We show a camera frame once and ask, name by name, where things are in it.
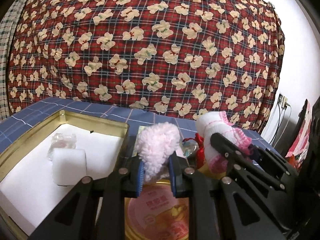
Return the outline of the floral tissue box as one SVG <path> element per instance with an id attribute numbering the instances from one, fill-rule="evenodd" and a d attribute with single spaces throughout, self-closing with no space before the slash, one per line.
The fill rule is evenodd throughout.
<path id="1" fill-rule="evenodd" d="M 146 126 L 139 126 L 136 140 L 133 146 L 132 156 L 135 157 L 138 154 L 138 146 L 140 145 L 140 134 L 146 128 Z"/>

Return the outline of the red gold drawstring pouch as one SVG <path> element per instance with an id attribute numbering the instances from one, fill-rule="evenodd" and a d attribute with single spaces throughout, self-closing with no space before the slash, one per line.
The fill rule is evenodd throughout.
<path id="1" fill-rule="evenodd" d="M 194 138 L 185 138 L 182 140 L 184 155 L 195 164 L 196 168 L 201 168 L 205 163 L 204 156 L 204 138 L 195 134 Z"/>

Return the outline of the fluffy pink puff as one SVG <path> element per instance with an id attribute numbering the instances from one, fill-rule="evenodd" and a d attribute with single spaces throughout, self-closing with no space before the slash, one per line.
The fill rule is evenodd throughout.
<path id="1" fill-rule="evenodd" d="M 153 184 L 169 176 L 169 157 L 184 157 L 176 125 L 168 122 L 146 127 L 140 134 L 138 156 L 144 163 L 144 183 Z"/>

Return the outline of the red plaid bear blanket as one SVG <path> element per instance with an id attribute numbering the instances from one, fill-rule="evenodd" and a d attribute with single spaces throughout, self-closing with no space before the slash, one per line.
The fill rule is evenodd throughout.
<path id="1" fill-rule="evenodd" d="M 10 113 L 48 97 L 261 132 L 285 50 L 264 0 L 25 0 L 7 64 Z"/>

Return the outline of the wall power socket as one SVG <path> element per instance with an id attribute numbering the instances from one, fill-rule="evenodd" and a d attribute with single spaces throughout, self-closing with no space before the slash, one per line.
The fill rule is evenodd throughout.
<path id="1" fill-rule="evenodd" d="M 279 96 L 278 96 L 278 104 L 281 105 L 282 101 L 283 101 L 283 95 L 279 94 Z"/>
<path id="2" fill-rule="evenodd" d="M 282 109 L 285 109 L 287 107 L 287 98 L 285 96 L 282 99 L 281 107 Z"/>

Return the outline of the blue plaid table cloth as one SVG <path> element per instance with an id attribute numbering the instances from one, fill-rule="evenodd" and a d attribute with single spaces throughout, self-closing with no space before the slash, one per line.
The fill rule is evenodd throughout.
<path id="1" fill-rule="evenodd" d="M 121 126 L 114 134 L 123 133 L 125 125 L 128 126 L 127 137 L 130 142 L 134 142 L 140 126 L 163 122 L 175 124 L 182 139 L 193 138 L 196 133 L 193 120 L 171 118 L 140 109 L 47 98 L 1 121 L 1 152 L 5 152 L 13 142 L 35 126 L 42 129 L 46 124 L 53 127 L 73 124 L 82 129 L 107 134 L 107 123 L 114 121 L 119 122 Z"/>

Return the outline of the tan sponge block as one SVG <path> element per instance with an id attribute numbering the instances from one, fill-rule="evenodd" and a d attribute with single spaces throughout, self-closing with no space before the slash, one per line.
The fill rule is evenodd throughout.
<path id="1" fill-rule="evenodd" d="M 205 176 L 207 176 L 208 178 L 212 178 L 212 179 L 216 179 L 216 180 L 220 180 L 222 177 L 224 177 L 226 175 L 225 172 L 212 173 L 209 170 L 207 163 L 205 163 L 201 168 L 199 168 L 198 171 L 201 172 L 202 174 L 204 174 Z"/>

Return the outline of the round gold pink tin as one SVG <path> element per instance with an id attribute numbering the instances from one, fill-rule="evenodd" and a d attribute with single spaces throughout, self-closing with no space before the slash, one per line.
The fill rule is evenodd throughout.
<path id="1" fill-rule="evenodd" d="M 175 198 L 170 181 L 145 185 L 138 198 L 125 198 L 126 239 L 188 239 L 189 199 Z"/>

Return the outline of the crumpled clear plastic wrap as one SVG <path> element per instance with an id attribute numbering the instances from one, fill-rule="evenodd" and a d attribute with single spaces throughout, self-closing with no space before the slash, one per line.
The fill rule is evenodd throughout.
<path id="1" fill-rule="evenodd" d="M 55 148 L 76 148 L 76 135 L 75 134 L 63 134 L 56 133 L 53 135 L 51 145 L 47 153 L 47 157 L 50 161 L 53 159 L 53 152 Z"/>

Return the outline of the green white checked cloth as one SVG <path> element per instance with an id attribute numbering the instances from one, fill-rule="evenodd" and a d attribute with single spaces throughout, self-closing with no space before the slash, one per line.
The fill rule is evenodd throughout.
<path id="1" fill-rule="evenodd" d="M 1 121 L 10 116 L 7 96 L 7 64 L 16 28 L 27 0 L 15 0 L 1 20 Z"/>

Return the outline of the gold rectangular tin box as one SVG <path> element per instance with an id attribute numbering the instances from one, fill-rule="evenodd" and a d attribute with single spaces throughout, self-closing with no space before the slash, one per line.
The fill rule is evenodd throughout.
<path id="1" fill-rule="evenodd" d="M 9 238 L 27 239 L 84 176 L 100 179 L 116 166 L 128 124 L 60 110 L 16 128 L 1 153 L 1 219 Z"/>

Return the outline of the orange plastic bag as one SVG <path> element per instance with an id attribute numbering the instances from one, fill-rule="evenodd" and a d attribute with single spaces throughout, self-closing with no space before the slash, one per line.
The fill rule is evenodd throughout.
<path id="1" fill-rule="evenodd" d="M 302 168 L 302 163 L 306 159 L 305 155 L 299 154 L 299 155 L 291 155 L 287 159 L 290 165 L 292 165 L 298 172 L 300 172 Z"/>

